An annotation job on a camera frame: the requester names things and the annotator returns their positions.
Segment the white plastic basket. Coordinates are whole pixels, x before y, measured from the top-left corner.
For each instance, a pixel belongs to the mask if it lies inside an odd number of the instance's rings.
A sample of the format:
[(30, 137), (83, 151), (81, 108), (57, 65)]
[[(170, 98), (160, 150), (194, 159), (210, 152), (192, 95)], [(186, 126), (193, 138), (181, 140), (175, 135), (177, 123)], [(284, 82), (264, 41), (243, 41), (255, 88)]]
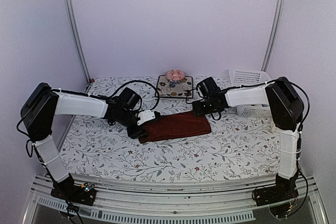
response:
[(270, 118), (271, 110), (266, 95), (268, 73), (257, 70), (229, 70), (232, 90), (225, 97), (228, 105), (237, 109), (239, 116)]

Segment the dark red towel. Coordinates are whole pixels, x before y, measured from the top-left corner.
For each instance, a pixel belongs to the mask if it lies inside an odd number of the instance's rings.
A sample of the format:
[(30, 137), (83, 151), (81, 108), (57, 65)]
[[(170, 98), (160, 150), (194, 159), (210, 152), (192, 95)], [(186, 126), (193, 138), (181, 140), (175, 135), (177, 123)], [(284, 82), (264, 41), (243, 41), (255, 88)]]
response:
[(176, 138), (205, 135), (212, 132), (207, 118), (194, 115), (193, 111), (163, 115), (157, 121), (145, 123), (145, 136), (140, 143), (172, 140)]

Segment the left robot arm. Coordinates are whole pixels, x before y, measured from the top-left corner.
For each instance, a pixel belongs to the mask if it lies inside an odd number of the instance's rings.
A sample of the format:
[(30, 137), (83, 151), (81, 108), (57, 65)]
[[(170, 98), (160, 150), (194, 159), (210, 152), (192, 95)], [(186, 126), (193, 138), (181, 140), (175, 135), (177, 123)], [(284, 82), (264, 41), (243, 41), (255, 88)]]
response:
[(51, 177), (58, 182), (57, 190), (67, 200), (78, 195), (78, 188), (66, 180), (69, 173), (60, 157), (52, 137), (52, 124), (56, 115), (84, 115), (102, 118), (109, 124), (115, 122), (127, 129), (130, 138), (147, 137), (141, 117), (133, 108), (140, 96), (125, 88), (119, 96), (106, 97), (73, 91), (53, 89), (47, 83), (40, 83), (21, 109), (20, 115), (29, 138), (46, 166)]

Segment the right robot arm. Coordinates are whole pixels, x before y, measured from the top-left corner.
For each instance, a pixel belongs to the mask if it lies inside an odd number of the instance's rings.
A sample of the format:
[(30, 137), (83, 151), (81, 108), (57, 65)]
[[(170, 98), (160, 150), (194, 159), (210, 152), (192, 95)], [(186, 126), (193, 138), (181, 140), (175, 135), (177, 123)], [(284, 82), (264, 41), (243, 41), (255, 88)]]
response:
[(221, 89), (212, 77), (197, 84), (201, 99), (191, 103), (197, 116), (221, 113), (241, 105), (267, 105), (280, 137), (278, 176), (290, 180), (298, 171), (301, 152), (300, 135), (308, 114), (296, 92), (297, 85), (286, 77), (253, 85), (239, 85)]

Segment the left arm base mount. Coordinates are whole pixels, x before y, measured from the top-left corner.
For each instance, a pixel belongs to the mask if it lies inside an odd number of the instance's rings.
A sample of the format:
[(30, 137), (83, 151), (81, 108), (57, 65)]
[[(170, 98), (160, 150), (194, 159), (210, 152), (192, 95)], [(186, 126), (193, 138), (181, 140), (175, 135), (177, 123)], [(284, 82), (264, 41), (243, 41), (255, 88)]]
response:
[(53, 182), (50, 193), (55, 198), (87, 206), (93, 206), (96, 194), (95, 184), (85, 182), (81, 185), (75, 185), (75, 181), (70, 174), (61, 182)]

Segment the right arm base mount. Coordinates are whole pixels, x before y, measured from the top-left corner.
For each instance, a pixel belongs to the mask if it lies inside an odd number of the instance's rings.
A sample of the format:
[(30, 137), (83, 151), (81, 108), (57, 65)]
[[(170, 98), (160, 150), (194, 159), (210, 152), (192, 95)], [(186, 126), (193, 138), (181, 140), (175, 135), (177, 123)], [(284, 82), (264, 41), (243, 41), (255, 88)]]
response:
[(252, 199), (256, 202), (257, 206), (264, 206), (296, 198), (299, 195), (296, 188), (297, 178), (298, 173), (290, 179), (285, 179), (276, 175), (275, 185), (255, 189), (251, 195)]

